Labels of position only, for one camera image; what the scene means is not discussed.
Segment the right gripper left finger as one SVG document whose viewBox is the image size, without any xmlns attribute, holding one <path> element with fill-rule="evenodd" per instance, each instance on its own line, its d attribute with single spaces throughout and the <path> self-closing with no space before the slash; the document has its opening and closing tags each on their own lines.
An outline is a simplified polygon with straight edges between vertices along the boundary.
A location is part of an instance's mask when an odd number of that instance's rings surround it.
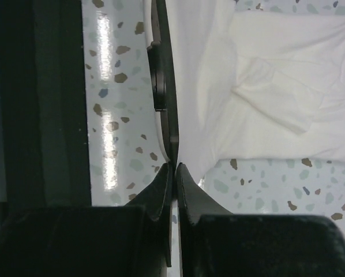
<svg viewBox="0 0 345 277">
<path fill-rule="evenodd" d="M 126 205 L 32 209 L 0 230 L 0 276 L 165 276 L 173 169 Z"/>
</svg>

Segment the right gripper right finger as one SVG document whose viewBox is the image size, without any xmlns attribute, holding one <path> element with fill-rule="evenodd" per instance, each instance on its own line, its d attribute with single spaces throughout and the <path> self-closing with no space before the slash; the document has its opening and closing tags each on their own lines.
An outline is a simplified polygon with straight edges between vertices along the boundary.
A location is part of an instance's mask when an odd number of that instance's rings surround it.
<svg viewBox="0 0 345 277">
<path fill-rule="evenodd" d="M 345 239 L 328 218 L 233 214 L 184 164 L 175 179 L 183 276 L 345 276 Z"/>
</svg>

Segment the white t shirt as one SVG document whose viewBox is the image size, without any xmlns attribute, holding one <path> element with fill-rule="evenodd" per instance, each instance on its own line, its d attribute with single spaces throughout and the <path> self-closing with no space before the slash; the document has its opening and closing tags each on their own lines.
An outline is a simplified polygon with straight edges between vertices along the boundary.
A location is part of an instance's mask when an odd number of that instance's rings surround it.
<svg viewBox="0 0 345 277">
<path fill-rule="evenodd" d="M 345 15 L 167 1 L 178 162 L 195 181 L 221 159 L 345 162 Z"/>
</svg>

